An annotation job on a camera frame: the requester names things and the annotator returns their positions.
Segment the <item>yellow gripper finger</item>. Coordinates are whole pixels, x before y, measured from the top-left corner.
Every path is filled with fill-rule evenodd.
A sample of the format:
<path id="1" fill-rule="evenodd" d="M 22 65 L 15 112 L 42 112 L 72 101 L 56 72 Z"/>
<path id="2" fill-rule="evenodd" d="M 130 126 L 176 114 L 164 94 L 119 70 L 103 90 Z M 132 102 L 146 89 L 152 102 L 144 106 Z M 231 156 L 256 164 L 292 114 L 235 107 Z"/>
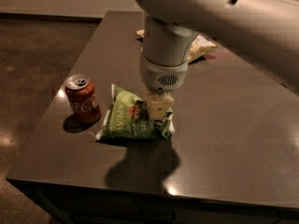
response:
<path id="1" fill-rule="evenodd" d="M 149 119 L 162 119 L 164 114 L 171 108 L 173 103 L 174 98 L 168 91 L 161 93 L 151 93 L 148 99 Z"/>

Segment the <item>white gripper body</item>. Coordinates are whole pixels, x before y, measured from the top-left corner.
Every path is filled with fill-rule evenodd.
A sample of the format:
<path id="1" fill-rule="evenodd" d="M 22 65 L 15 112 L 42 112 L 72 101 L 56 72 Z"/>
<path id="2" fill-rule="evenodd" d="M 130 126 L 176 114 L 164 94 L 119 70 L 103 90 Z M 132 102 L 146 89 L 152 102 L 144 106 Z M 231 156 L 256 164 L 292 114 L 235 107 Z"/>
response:
<path id="1" fill-rule="evenodd" d="M 174 91 L 184 82 L 188 63 L 177 66 L 162 66 L 152 63 L 144 55 L 140 60 L 140 74 L 147 89 L 152 92 Z"/>

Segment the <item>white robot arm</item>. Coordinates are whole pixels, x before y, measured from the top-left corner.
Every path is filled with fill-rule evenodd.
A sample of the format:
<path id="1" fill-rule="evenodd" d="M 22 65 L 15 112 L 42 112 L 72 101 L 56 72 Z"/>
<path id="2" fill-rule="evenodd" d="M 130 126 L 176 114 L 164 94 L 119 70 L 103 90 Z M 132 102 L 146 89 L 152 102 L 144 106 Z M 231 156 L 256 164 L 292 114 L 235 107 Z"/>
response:
<path id="1" fill-rule="evenodd" d="M 202 35 L 299 91 L 299 2 L 296 0 L 135 0 L 146 12 L 140 70 L 149 118 L 161 119 Z"/>

